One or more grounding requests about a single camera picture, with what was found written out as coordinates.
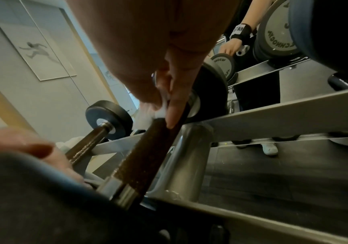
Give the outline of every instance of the forearm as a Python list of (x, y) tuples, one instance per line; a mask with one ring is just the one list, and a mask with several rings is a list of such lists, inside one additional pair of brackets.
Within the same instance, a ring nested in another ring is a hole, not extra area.
[(254, 30), (261, 22), (272, 2), (273, 0), (253, 0), (242, 23), (249, 25)]

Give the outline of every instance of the white wipe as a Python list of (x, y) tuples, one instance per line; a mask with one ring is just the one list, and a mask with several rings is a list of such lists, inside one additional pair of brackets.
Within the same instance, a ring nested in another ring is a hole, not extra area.
[(140, 103), (138, 114), (135, 116), (134, 125), (132, 126), (133, 130), (147, 130), (154, 119), (166, 117), (167, 104), (170, 100), (170, 95), (163, 89), (159, 89), (159, 91), (162, 96), (162, 107), (155, 111), (152, 104)]

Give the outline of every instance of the white shoe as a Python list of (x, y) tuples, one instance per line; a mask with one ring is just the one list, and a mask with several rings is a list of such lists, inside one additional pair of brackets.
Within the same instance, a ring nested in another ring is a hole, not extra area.
[(274, 143), (265, 143), (262, 145), (262, 151), (268, 156), (274, 156), (278, 154), (278, 149)]

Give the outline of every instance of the white label on wristband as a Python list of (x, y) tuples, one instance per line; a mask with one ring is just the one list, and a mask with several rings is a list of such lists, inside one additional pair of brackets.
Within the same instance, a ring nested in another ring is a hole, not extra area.
[(240, 35), (245, 26), (244, 24), (237, 25), (231, 33), (230, 38), (232, 35)]

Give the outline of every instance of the black wristband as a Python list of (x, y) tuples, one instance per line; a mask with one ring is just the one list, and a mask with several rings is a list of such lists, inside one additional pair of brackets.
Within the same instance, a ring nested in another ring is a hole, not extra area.
[(237, 38), (242, 41), (242, 45), (246, 45), (250, 39), (250, 34), (252, 33), (252, 29), (250, 25), (240, 24), (237, 25), (233, 32), (230, 35), (230, 39)]

